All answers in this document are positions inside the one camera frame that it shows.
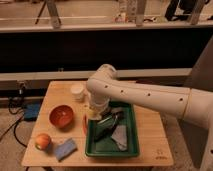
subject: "bowl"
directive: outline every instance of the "bowl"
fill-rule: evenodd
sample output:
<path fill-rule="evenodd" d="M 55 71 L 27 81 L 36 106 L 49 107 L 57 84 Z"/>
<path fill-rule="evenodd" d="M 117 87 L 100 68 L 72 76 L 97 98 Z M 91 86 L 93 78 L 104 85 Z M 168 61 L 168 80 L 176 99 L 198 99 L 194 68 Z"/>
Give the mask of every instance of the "bowl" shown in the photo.
<path fill-rule="evenodd" d="M 57 128 L 64 128 L 73 120 L 73 110 L 70 106 L 61 105 L 54 108 L 49 116 L 51 124 Z"/>

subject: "gray cloth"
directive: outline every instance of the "gray cloth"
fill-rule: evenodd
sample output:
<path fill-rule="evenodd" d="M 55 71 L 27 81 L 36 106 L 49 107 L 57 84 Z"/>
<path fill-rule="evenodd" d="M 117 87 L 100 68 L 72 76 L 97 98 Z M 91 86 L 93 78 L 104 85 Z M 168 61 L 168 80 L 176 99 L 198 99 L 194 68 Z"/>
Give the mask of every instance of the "gray cloth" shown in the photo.
<path fill-rule="evenodd" d="M 111 138 L 116 142 L 121 151 L 127 150 L 126 125 L 118 125 Z"/>
<path fill-rule="evenodd" d="M 71 154 L 77 149 L 76 143 L 72 138 L 66 140 L 63 144 L 58 145 L 54 151 L 54 154 L 58 161 L 61 161 L 63 158 Z"/>

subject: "green plastic tray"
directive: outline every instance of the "green plastic tray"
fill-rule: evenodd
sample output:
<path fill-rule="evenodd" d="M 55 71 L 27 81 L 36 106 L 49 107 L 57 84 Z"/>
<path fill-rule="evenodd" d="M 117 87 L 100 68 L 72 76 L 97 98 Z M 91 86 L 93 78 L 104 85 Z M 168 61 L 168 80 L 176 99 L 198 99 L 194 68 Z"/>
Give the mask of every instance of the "green plastic tray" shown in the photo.
<path fill-rule="evenodd" d="M 124 118 L 119 125 L 126 125 L 127 128 L 127 150 L 120 151 L 111 135 L 106 136 L 98 142 L 94 142 L 95 135 L 111 125 L 113 119 L 102 124 L 89 120 L 88 133 L 86 139 L 85 153 L 89 157 L 136 157 L 139 155 L 138 136 L 135 123 L 135 114 L 132 105 L 123 102 L 110 102 L 111 107 L 122 107 Z"/>

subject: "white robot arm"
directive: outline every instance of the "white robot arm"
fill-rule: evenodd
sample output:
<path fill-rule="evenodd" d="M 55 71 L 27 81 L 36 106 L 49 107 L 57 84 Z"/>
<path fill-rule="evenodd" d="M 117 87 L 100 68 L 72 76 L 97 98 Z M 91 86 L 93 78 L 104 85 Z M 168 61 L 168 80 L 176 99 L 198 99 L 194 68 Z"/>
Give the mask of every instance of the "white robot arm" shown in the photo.
<path fill-rule="evenodd" d="M 184 87 L 116 80 L 116 70 L 102 65 L 87 81 L 90 105 L 98 108 L 110 98 L 150 108 L 209 130 L 201 171 L 213 170 L 213 93 Z"/>

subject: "floor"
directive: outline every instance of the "floor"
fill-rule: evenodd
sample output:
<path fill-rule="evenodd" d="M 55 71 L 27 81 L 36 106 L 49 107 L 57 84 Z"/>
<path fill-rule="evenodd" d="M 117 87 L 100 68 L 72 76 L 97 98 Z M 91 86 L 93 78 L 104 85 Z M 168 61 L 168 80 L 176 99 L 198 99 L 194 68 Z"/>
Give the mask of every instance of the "floor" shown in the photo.
<path fill-rule="evenodd" d="M 119 13 L 118 0 L 57 0 L 56 6 L 62 25 L 75 24 L 109 24 L 115 23 Z M 145 18 L 157 17 L 157 22 L 167 22 L 164 18 L 170 0 L 149 0 L 146 4 Z M 48 26 L 50 18 L 47 7 L 41 15 L 40 21 L 35 25 L 36 18 L 43 5 L 41 0 L 0 0 L 0 28 L 23 26 Z M 212 15 L 213 1 L 210 1 L 202 11 L 200 20 Z M 176 14 L 182 14 L 177 8 Z"/>
<path fill-rule="evenodd" d="M 11 115 L 7 108 L 0 108 L 0 135 L 14 123 L 21 114 Z M 198 171 L 192 165 L 191 158 L 186 148 L 182 133 L 177 120 L 173 117 L 161 115 L 163 125 L 168 137 L 168 142 L 174 158 L 174 165 L 171 167 L 154 167 L 152 171 Z M 17 128 L 18 138 L 27 144 L 34 122 L 21 122 Z M 0 170 L 2 171 L 24 171 L 26 168 L 21 166 L 21 161 L 25 148 L 18 144 L 13 136 L 13 130 L 10 130 L 0 141 Z M 115 168 L 53 168 L 55 171 L 112 171 Z M 29 170 L 43 171 L 40 167 L 31 167 Z M 116 168 L 117 171 L 127 171 L 130 169 Z M 142 171 L 142 168 L 133 168 L 133 171 Z"/>

